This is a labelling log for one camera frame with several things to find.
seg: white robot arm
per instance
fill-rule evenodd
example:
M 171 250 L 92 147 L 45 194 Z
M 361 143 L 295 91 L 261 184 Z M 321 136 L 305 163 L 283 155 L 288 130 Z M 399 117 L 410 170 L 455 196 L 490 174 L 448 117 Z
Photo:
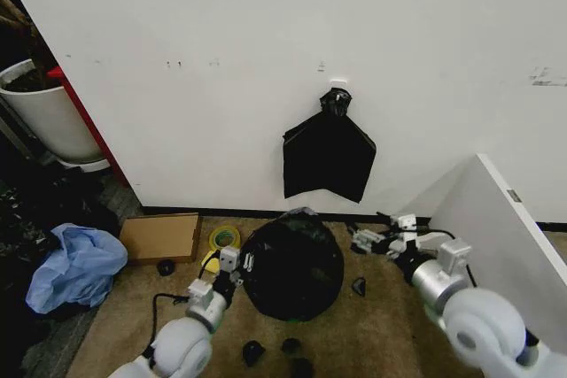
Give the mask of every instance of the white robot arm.
M 524 321 L 508 300 L 470 287 L 474 278 L 466 262 L 468 244 L 440 241 L 454 238 L 447 232 L 418 236 L 415 215 L 393 218 L 392 224 L 397 230 L 388 235 L 352 229 L 352 249 L 384 254 L 401 269 L 462 362 L 480 368 L 487 378 L 567 378 L 567 357 L 529 333 L 526 339 Z M 437 257 L 423 250 L 435 250 Z M 214 283 L 196 279 L 189 286 L 187 317 L 168 322 L 141 356 L 111 378 L 198 376 L 211 358 L 211 335 L 240 283 L 238 267 L 239 251 L 224 248 Z M 253 258 L 246 258 L 243 267 L 252 268 Z
M 143 354 L 110 378 L 194 378 L 203 372 L 213 352 L 211 336 L 240 284 L 238 255 L 233 247 L 222 249 L 214 283 L 196 279 L 189 286 L 186 317 L 169 321 Z
M 459 359 L 486 378 L 564 378 L 567 357 L 526 331 L 504 297 L 476 286 L 467 266 L 470 246 L 448 232 L 417 236 L 416 216 L 392 219 L 397 231 L 381 235 L 355 229 L 353 250 L 384 254 L 420 293 L 427 315 L 445 332 Z M 434 249 L 437 258 L 423 250 Z

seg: tape roll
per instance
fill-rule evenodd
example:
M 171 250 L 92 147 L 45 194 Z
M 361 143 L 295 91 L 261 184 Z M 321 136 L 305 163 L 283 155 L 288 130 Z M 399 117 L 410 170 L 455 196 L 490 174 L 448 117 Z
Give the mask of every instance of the tape roll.
M 216 228 L 209 236 L 211 250 L 222 250 L 229 245 L 240 248 L 240 233 L 234 226 L 225 225 Z

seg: plant pot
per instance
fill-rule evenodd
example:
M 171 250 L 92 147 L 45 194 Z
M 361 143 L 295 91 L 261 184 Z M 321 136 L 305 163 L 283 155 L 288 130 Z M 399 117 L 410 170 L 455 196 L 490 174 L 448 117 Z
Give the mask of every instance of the plant pot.
M 80 166 L 103 159 L 103 153 L 62 86 L 36 92 L 4 89 L 32 69 L 34 64 L 28 59 L 3 70 L 0 73 L 2 98 L 64 165 Z

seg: carpet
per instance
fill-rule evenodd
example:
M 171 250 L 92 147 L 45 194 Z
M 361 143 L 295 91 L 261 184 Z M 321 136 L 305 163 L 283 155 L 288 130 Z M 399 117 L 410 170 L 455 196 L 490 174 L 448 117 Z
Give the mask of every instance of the carpet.
M 222 224 L 236 226 L 246 238 L 267 220 L 205 217 L 198 259 L 208 250 L 206 238 Z M 305 323 L 288 323 L 258 313 L 238 289 L 232 306 L 212 339 L 213 358 L 203 377 L 289 377 L 290 358 L 281 350 L 285 338 L 302 342 L 300 356 L 315 367 L 315 376 L 372 376 L 384 378 L 472 378 L 483 376 L 464 366 L 452 353 L 443 333 L 425 316 L 415 290 L 399 269 L 384 258 L 350 251 L 350 235 L 343 223 L 326 223 L 345 257 L 345 280 L 337 301 L 323 314 Z M 364 225 L 381 230 L 380 225 Z M 67 378 L 106 377 L 139 355 L 151 333 L 151 298 L 157 292 L 185 294 L 197 277 L 199 263 L 177 265 L 167 277 L 155 266 L 127 266 L 116 277 L 113 290 L 98 309 L 89 333 L 77 352 Z M 366 297 L 351 290 L 364 276 Z M 185 305 L 159 301 L 159 327 L 182 317 Z M 249 340 L 266 352 L 247 367 L 241 350 Z

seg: black garbage bag hanging on wall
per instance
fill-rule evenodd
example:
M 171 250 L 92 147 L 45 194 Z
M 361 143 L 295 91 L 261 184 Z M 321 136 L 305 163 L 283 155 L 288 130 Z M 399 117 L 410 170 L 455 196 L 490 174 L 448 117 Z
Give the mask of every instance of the black garbage bag hanging on wall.
M 333 304 L 345 262 L 335 236 L 302 208 L 254 231 L 240 250 L 241 275 L 259 312 L 279 320 L 311 320 Z
M 346 117 L 352 97 L 333 88 L 323 96 L 322 111 L 283 136 L 285 197 L 328 189 L 359 203 L 376 156 L 376 145 Z

